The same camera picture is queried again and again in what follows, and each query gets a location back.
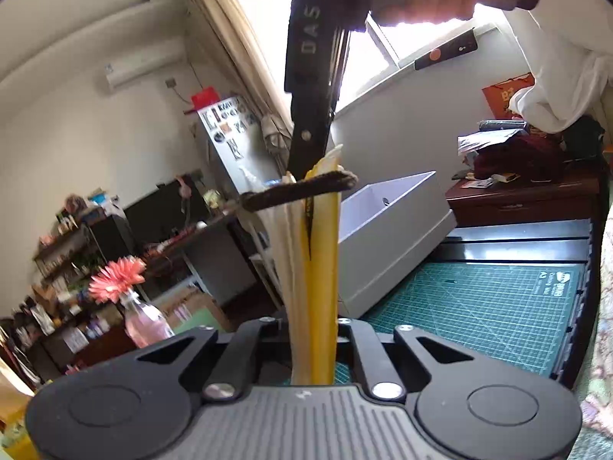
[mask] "ribbed gray surface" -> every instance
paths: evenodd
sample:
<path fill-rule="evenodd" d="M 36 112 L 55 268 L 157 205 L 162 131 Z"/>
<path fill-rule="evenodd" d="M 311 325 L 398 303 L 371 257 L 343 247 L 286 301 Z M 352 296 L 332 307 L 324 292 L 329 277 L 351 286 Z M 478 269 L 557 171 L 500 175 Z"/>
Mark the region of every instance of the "ribbed gray surface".
<path fill-rule="evenodd" d="M 366 401 L 355 386 L 253 388 L 207 407 L 160 459 L 440 460 L 404 409 Z"/>

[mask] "white storage box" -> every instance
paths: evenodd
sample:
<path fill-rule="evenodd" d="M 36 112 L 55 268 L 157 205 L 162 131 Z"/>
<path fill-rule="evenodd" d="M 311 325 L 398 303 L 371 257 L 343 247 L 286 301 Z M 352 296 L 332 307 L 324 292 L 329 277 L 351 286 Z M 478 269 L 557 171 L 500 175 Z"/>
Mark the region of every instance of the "white storage box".
<path fill-rule="evenodd" d="M 432 171 L 367 185 L 342 202 L 340 316 L 362 316 L 456 227 L 434 175 Z"/>

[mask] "wooden nightstand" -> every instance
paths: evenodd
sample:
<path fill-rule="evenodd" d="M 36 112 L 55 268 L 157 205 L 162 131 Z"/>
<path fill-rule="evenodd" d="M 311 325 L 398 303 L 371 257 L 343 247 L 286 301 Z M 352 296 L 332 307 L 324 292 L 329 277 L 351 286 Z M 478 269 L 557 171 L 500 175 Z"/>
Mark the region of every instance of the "wooden nightstand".
<path fill-rule="evenodd" d="M 602 221 L 599 178 L 595 166 L 566 167 L 561 181 L 532 183 L 519 178 L 489 188 L 462 188 L 459 181 L 445 196 L 459 227 L 590 218 Z"/>

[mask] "dark red cloth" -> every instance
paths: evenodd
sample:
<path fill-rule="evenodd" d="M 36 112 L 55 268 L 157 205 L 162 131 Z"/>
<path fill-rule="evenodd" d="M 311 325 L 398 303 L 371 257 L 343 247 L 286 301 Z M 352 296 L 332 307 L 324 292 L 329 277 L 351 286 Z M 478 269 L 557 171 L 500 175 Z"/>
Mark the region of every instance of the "dark red cloth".
<path fill-rule="evenodd" d="M 551 181 L 562 177 L 564 152 L 560 146 L 539 136 L 515 135 L 504 143 L 479 150 L 474 160 L 474 177 L 517 173 L 531 181 Z"/>

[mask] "pink flower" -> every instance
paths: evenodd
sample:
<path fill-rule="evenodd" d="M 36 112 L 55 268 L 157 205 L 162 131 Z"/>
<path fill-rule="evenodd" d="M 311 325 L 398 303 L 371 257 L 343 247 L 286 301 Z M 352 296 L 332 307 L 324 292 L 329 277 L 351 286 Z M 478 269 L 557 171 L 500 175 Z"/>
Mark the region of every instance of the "pink flower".
<path fill-rule="evenodd" d="M 143 283 L 140 274 L 145 271 L 145 262 L 129 256 L 110 261 L 96 276 L 91 278 L 90 295 L 96 302 L 117 302 L 121 294 L 128 292 L 134 284 Z"/>

